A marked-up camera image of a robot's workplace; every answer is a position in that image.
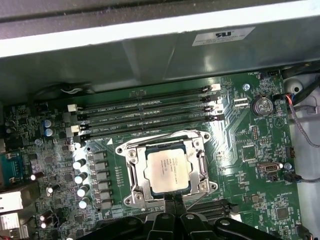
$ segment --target motherboard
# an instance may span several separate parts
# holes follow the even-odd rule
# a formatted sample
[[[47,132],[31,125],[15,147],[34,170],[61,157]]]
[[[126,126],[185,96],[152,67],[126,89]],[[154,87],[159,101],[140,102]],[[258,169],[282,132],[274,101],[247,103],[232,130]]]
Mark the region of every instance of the motherboard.
[[[73,240],[182,194],[214,223],[299,239],[295,170],[279,71],[121,89],[5,108],[1,184],[36,181],[31,239]]]

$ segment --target gray cable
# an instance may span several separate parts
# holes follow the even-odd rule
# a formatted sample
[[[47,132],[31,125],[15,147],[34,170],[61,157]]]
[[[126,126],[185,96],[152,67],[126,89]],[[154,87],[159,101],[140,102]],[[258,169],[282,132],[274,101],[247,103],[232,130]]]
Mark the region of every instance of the gray cable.
[[[292,106],[291,104],[289,104],[289,108],[291,110],[291,113],[292,113],[292,117],[295,121],[295,124],[297,125],[297,127],[299,128],[300,132],[302,133],[302,135],[304,136],[304,138],[306,139],[306,141],[308,142],[308,144],[310,144],[312,147],[314,148],[320,148],[320,145],[317,145],[317,144],[314,144],[310,138],[308,137],[306,131],[303,129],[303,127],[301,126],[301,123],[297,117],[297,114],[296,114],[296,111],[295,111],[295,108],[294,106]]]
[[[300,106],[294,106],[295,112],[303,111],[303,110],[313,110],[316,112],[316,107],[311,105],[300,105]]]
[[[316,183],[320,183],[320,177],[316,178],[316,179],[301,179],[300,180],[301,183],[307,183],[307,184],[316,184]]]
[[[196,205],[198,202],[200,202],[202,199],[204,199],[208,194],[209,194],[209,192],[206,192],[204,195],[199,197],[194,203],[192,203],[190,206],[188,206],[186,208],[186,210],[188,211],[189,209],[191,209],[194,205]]]

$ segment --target cable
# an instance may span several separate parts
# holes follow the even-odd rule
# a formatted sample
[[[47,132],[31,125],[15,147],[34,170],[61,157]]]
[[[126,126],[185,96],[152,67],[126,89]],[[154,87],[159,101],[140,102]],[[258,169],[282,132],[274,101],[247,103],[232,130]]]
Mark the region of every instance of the cable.
[[[86,94],[94,94],[95,92],[91,88],[91,83],[89,82],[78,82],[78,83],[66,83],[66,82],[57,82],[53,85],[46,86],[41,88],[40,90],[29,94],[28,96],[28,105],[31,111],[32,116],[37,115],[37,111],[35,108],[35,100],[39,97],[47,94],[55,94],[52,98],[57,98],[64,94],[77,94],[79,92],[85,92]]]
[[[206,192],[204,195],[199,197],[194,203],[192,203],[190,206],[188,206],[186,208],[186,210],[188,211],[189,209],[191,209],[194,205],[196,205],[198,202],[200,202],[202,199],[204,199],[208,194],[209,194],[209,192]]]
[[[296,95],[294,95],[294,99],[292,101],[292,104],[295,106],[298,103],[302,102],[319,86],[320,86],[320,75],[317,75],[315,77],[315,81],[313,83],[311,83],[305,89],[303,89],[302,91],[300,91]]]
[[[300,106],[294,106],[293,107],[295,112],[303,111],[303,110],[313,110],[313,112],[316,112],[316,107],[312,105],[300,105]]]
[[[9,236],[1,236],[1,235],[0,235],[0,239],[10,240],[10,239],[11,239],[11,237],[9,237]]]
[[[315,179],[304,179],[302,178],[300,180],[301,183],[308,183],[308,184],[316,184],[316,183],[320,183],[320,177],[315,178]]]
[[[304,136],[304,138],[306,139],[306,141],[308,142],[308,144],[310,144],[312,147],[314,148],[320,148],[320,145],[317,145],[317,144],[314,144],[310,138],[308,137],[306,131],[303,129],[298,117],[297,117],[297,114],[296,114],[296,110],[293,106],[293,103],[291,101],[291,98],[289,95],[285,95],[285,97],[287,98],[288,102],[289,102],[289,108],[292,112],[292,117],[293,117],[293,120],[295,122],[295,124],[297,125],[297,127],[299,128],[300,132],[302,133],[302,135]]]

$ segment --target sticker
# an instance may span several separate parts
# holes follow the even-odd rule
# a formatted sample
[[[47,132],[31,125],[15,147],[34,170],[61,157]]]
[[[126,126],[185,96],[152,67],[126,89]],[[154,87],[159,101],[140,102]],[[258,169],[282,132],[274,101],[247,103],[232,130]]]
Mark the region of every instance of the sticker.
[[[114,144],[114,141],[112,140],[112,138],[110,138],[110,140],[108,141],[107,145],[111,145]]]
[[[230,29],[226,31],[215,31],[208,33],[201,33],[195,37],[192,46],[220,44],[226,42],[243,40],[255,27],[246,27],[240,29]]]

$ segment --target ul logo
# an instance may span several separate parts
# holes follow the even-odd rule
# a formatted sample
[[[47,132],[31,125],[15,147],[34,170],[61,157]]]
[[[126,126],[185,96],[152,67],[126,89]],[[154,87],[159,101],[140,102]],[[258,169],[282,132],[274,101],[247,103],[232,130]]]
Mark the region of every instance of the ul logo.
[[[219,33],[216,33],[215,36],[217,38],[228,37],[228,36],[231,36],[231,32],[230,31],[219,32]]]

